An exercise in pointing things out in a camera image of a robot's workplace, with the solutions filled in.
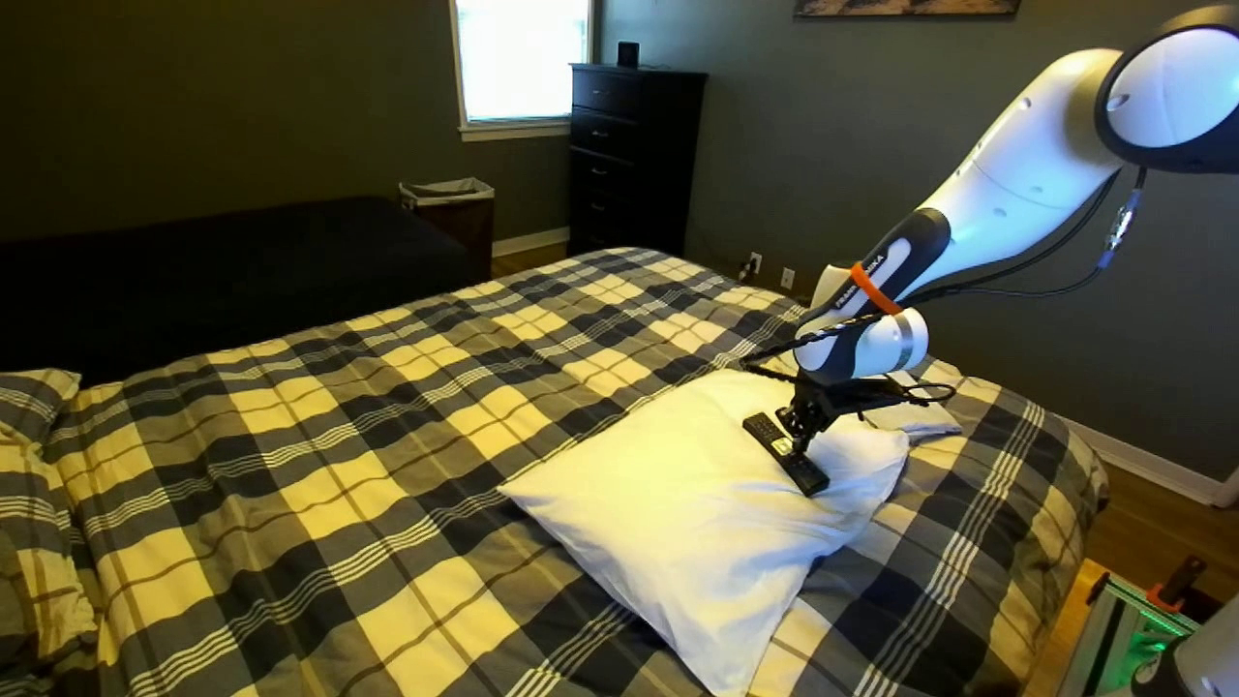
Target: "gray wall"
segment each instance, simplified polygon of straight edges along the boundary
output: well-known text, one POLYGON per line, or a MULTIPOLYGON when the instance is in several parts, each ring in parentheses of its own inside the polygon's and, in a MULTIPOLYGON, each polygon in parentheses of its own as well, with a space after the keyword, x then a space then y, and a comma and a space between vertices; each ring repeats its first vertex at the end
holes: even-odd
MULTIPOLYGON (((705 69, 690 256, 818 276, 862 256, 1058 53, 1131 46, 1174 0, 1023 0, 1019 18, 801 24, 794 0, 606 0, 603 58, 705 69)), ((1239 463, 1236 179, 1151 173, 1117 267, 1077 294, 1104 220, 1014 284, 926 307, 936 352, 1215 481, 1239 463)))
POLYGON ((566 138, 459 144, 440 0, 7 0, 0 236, 478 173, 566 223, 566 138))

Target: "plaid comforter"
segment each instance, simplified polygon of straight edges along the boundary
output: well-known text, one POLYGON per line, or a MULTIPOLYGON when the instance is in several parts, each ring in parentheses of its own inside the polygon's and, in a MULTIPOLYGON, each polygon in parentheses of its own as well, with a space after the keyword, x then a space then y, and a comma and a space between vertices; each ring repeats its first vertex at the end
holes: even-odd
MULTIPOLYGON (((42 458, 94 556, 108 693, 702 693, 495 485, 735 362, 801 308, 658 250, 82 389, 42 458)), ((1104 485, 1036 402, 962 378, 824 556, 753 693, 1024 676, 1104 485)))

